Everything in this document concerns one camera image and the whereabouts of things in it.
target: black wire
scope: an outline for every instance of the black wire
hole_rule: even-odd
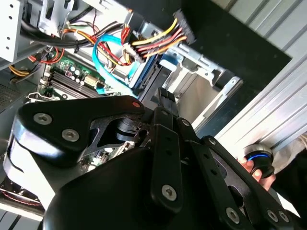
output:
[[[107,25],[104,29],[94,34],[94,36],[99,37],[102,34],[107,33],[108,30],[112,30],[114,28],[119,28],[119,27],[121,27],[121,24],[117,22],[112,22],[109,25]],[[58,37],[51,37],[37,29],[34,30],[33,26],[29,25],[25,21],[22,23],[21,31],[22,31],[22,36],[31,39],[33,41],[39,42],[46,46],[56,46],[59,48],[77,48],[77,47],[80,48],[80,47],[91,47],[93,45],[87,39],[76,41],[76,40],[62,40],[59,39]]]
[[[44,58],[48,55],[48,53],[50,53],[50,51],[46,52],[44,51],[42,57],[41,57],[41,60],[44,60]],[[10,83],[14,83],[14,84],[17,84],[17,83],[20,83],[26,79],[28,79],[29,77],[31,77],[34,73],[36,73],[41,67],[43,66],[42,63],[37,63],[29,72],[29,74],[27,74],[26,76],[24,77],[14,77],[10,80]]]
[[[1,219],[0,219],[0,223],[1,223],[1,221],[3,220],[5,214],[7,214],[7,213],[8,213],[8,211],[5,211],[5,212],[4,212],[4,214],[2,215],[2,217],[1,217]]]
[[[93,7],[89,6],[84,11],[82,11],[80,14],[78,14],[76,17],[74,17],[73,19],[70,19],[69,23],[70,24],[75,23],[76,21],[78,21],[79,19],[84,17],[86,14],[88,14],[90,11],[92,11],[92,9],[93,9]]]
[[[96,21],[96,17],[97,17],[97,9],[95,9],[95,16],[94,16],[94,20],[93,20],[93,33],[95,34],[95,21]]]

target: red wire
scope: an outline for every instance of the red wire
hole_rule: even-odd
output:
[[[55,61],[57,58],[58,58],[58,55],[59,55],[59,50],[57,47],[55,47],[56,49],[56,55],[54,56],[54,58],[52,58],[50,61]]]
[[[52,60],[51,61],[41,61],[41,63],[44,63],[44,64],[55,64],[55,63],[59,62],[62,59],[63,56],[64,56],[64,49],[62,49],[61,56],[57,60],[55,60],[55,61],[52,61]]]
[[[53,59],[51,59],[50,61],[40,61],[40,63],[44,63],[44,64],[55,64],[57,62],[59,62],[62,57],[64,56],[64,49],[62,49],[62,53],[61,53],[61,56],[58,57],[59,55],[59,50],[58,48],[55,48],[56,49],[56,55]],[[34,56],[29,56],[28,59],[32,62],[35,62],[36,61],[36,58]]]
[[[11,199],[11,200],[14,200],[16,202],[19,202],[19,203],[22,203],[22,204],[25,204],[25,205],[31,205],[31,206],[42,206],[42,204],[31,204],[31,203],[27,203],[27,202],[24,202],[24,201],[21,201],[21,200],[17,200],[11,196],[9,196],[8,194],[6,194],[5,192],[2,191],[2,194],[5,195],[7,198]]]
[[[150,45],[150,46],[146,46],[146,47],[143,47],[143,48],[139,48],[138,49],[138,52],[140,51],[143,51],[143,50],[147,50],[147,49],[152,49],[152,48],[156,48],[156,47],[159,47],[159,46],[163,46],[165,44],[168,44],[170,43],[172,40],[174,40],[177,35],[182,31],[182,28],[179,28],[176,33],[173,34],[173,36],[171,36],[169,39],[163,41],[163,42],[160,42],[160,43],[157,43],[157,44],[153,44],[153,45]]]
[[[121,65],[123,66],[129,66],[130,64],[128,63],[122,63],[121,60],[115,55],[112,53],[112,51],[110,49],[107,48],[107,46],[105,44],[101,44],[101,47],[106,51],[108,52],[118,63],[120,63]]]

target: hand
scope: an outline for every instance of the hand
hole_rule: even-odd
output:
[[[239,160],[239,163],[250,173],[253,170],[254,162],[253,161],[247,161],[246,158],[243,158]],[[265,190],[269,190],[272,183],[275,181],[276,176],[271,175],[267,178],[261,179],[262,172],[260,169],[257,169],[254,174],[252,175],[256,181],[259,182],[262,187],[264,187]]]

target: screw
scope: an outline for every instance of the screw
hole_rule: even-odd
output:
[[[240,223],[239,215],[232,208],[230,207],[226,208],[226,214],[235,224]]]
[[[216,142],[215,142],[215,140],[213,140],[213,139],[209,139],[209,142],[211,143],[211,144],[213,144],[213,145],[215,145],[216,144]]]
[[[187,120],[182,120],[182,123],[183,123],[185,126],[190,126],[190,124],[188,123]]]
[[[268,215],[272,220],[274,220],[275,222],[278,222],[277,216],[271,210],[268,210]]]
[[[49,125],[52,122],[51,116],[44,113],[35,114],[33,117],[34,121],[40,125]]]
[[[279,213],[280,217],[283,218],[284,221],[289,223],[289,218],[282,211],[279,211],[278,213]]]
[[[79,133],[73,129],[65,129],[62,132],[62,137],[70,142],[76,142],[79,139]]]
[[[139,103],[133,102],[132,104],[133,104],[134,107],[140,108],[140,104]]]
[[[170,200],[170,201],[174,201],[177,198],[177,193],[174,190],[174,188],[168,184],[165,184],[162,186],[162,194],[163,196]]]

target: metal bracket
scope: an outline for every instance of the metal bracket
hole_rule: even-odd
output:
[[[239,77],[233,77],[224,88],[217,94],[217,96],[210,102],[210,104],[201,112],[201,114],[193,121],[192,126],[196,129],[206,118],[206,113],[215,105],[216,109],[228,96],[229,93],[238,86]]]
[[[24,1],[4,1],[0,7],[0,18],[5,25],[5,30],[0,36],[0,57],[13,62],[17,58],[18,38],[20,33],[21,17],[23,14]]]
[[[43,0],[43,7],[40,14],[38,27],[47,33],[61,37],[68,15],[72,11],[74,0]]]

